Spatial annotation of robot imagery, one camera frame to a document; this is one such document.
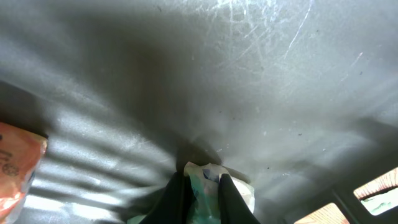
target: scratched metal surface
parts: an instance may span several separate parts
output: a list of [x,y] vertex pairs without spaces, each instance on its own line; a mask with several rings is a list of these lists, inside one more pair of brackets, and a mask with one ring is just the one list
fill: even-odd
[[122,223],[186,160],[275,216],[394,150],[397,1],[0,1],[0,119],[49,137],[17,223]]

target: red packet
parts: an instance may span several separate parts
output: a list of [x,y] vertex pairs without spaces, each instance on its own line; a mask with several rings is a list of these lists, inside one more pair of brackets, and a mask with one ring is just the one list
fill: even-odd
[[25,197],[25,185],[46,149],[45,138],[0,123],[0,224]]

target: metal surface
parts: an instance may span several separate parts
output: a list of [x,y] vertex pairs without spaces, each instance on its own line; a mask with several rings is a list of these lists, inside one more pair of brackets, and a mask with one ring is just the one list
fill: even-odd
[[0,2],[0,119],[49,149],[18,223],[122,223],[186,160],[272,219],[396,146],[396,1]]

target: crumpled plastic bag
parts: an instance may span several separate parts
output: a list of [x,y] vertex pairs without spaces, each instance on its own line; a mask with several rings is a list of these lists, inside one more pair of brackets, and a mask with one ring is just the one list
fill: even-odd
[[[191,187],[196,198],[188,211],[188,224],[220,224],[220,209],[218,206],[218,183],[222,174],[228,171],[218,165],[207,164],[198,166],[188,162],[184,168],[184,176],[189,176]],[[243,200],[254,211],[254,188],[242,180],[232,177],[235,187]]]
[[45,138],[0,123],[0,224],[16,221],[46,149]]

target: orange plastic wrapper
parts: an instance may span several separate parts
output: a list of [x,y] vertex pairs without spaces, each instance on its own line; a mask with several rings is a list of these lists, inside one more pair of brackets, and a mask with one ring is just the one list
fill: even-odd
[[0,224],[25,197],[25,185],[46,149],[45,138],[0,123]]

